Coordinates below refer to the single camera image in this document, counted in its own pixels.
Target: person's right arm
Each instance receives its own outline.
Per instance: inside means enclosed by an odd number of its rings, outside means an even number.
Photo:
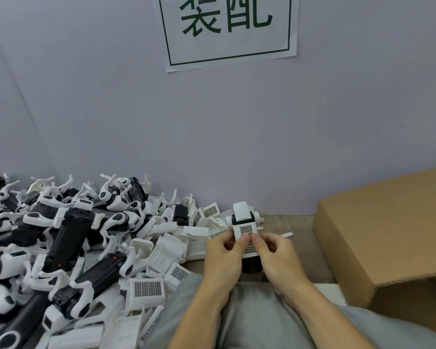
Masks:
[[[251,237],[268,280],[302,317],[318,349],[375,349],[308,280],[290,240],[264,233]]]

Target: person's right hand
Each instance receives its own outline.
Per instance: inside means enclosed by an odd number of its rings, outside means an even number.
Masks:
[[[262,260],[268,280],[285,296],[300,286],[311,285],[292,242],[276,234],[252,234],[253,245]]]

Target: wooden surface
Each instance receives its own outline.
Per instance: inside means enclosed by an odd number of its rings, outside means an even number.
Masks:
[[[313,283],[336,283],[330,265],[312,228],[313,215],[266,215],[265,233],[285,234],[292,232],[291,241],[299,255],[308,278]],[[185,267],[203,273],[203,260],[186,262]],[[262,275],[243,275],[241,280],[265,280]]]

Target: white paper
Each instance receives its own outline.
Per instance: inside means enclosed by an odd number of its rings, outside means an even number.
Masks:
[[[296,55],[299,0],[152,1],[167,72]]]

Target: gray pants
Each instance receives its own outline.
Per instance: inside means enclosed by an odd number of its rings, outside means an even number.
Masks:
[[[202,276],[191,273],[168,300],[142,349],[166,349]],[[340,306],[378,349],[436,349],[436,333],[419,325]],[[269,283],[238,283],[218,320],[215,348],[316,349],[299,315]]]

